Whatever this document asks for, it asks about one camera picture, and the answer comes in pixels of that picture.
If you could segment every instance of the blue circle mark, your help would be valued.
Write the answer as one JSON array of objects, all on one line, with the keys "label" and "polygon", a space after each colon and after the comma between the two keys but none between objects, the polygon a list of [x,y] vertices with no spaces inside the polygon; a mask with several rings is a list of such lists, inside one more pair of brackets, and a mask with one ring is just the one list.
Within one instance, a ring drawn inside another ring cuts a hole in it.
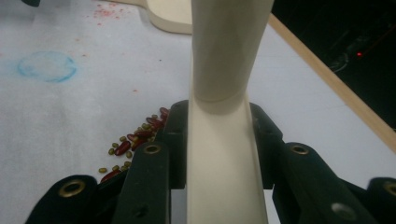
[{"label": "blue circle mark", "polygon": [[77,66],[70,57],[60,52],[39,51],[20,60],[18,71],[25,77],[63,82],[76,74]]}]

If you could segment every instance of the tabletop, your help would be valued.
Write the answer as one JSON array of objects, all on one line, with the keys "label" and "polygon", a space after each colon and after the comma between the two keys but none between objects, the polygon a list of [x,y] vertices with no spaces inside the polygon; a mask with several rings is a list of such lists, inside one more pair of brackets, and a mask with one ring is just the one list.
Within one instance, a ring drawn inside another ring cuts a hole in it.
[{"label": "tabletop", "polygon": [[[161,106],[189,97],[191,36],[161,31],[146,10],[93,0],[0,0],[0,223],[23,223],[58,180],[121,165],[107,151]],[[396,155],[267,26],[247,92],[284,134],[365,188],[396,178]],[[173,222],[185,222],[185,190]],[[270,223],[279,223],[271,190]]]}]

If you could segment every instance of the blue stain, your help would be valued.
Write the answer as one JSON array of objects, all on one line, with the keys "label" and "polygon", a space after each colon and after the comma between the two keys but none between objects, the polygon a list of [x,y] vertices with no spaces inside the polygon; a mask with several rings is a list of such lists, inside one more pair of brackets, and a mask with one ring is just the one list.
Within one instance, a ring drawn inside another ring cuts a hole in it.
[{"label": "blue stain", "polygon": [[39,51],[20,60],[18,71],[25,77],[46,82],[63,82],[76,74],[77,65],[60,52]]}]

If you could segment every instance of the wooden strip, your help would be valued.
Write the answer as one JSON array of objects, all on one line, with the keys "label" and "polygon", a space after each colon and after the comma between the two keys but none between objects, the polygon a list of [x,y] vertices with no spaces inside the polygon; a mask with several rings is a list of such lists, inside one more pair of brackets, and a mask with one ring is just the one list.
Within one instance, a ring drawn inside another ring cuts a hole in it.
[{"label": "wooden strip", "polygon": [[268,23],[382,141],[396,153],[396,132],[273,14]]}]

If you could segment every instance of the white cylindrical tube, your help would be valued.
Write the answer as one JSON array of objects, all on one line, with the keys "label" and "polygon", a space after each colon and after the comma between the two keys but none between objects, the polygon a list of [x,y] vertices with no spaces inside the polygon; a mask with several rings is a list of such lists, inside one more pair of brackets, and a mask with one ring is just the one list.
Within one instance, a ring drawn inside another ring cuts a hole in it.
[{"label": "white cylindrical tube", "polygon": [[205,102],[245,95],[273,0],[192,0],[193,90]]}]

